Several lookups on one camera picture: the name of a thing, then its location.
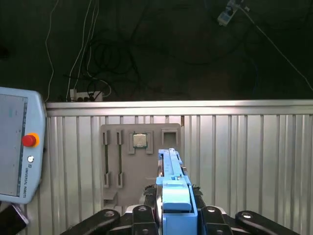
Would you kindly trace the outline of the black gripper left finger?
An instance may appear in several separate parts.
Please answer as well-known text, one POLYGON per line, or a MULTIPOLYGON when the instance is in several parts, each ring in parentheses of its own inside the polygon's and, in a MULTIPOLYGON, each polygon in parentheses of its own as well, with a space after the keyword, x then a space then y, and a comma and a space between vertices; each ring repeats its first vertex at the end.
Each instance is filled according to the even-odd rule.
POLYGON ((155 186, 147 186, 143 204, 127 207, 124 214, 103 209, 63 232, 64 235, 157 235, 155 186))

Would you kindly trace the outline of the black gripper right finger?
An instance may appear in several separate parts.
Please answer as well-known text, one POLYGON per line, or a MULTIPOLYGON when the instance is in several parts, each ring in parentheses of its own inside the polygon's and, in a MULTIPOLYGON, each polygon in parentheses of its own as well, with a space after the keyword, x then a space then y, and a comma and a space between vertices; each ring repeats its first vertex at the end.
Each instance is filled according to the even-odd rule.
POLYGON ((240 211, 233 218, 220 207, 206 205, 199 187, 193 187, 193 193, 198 210, 199 235, 298 234, 253 211, 240 211))

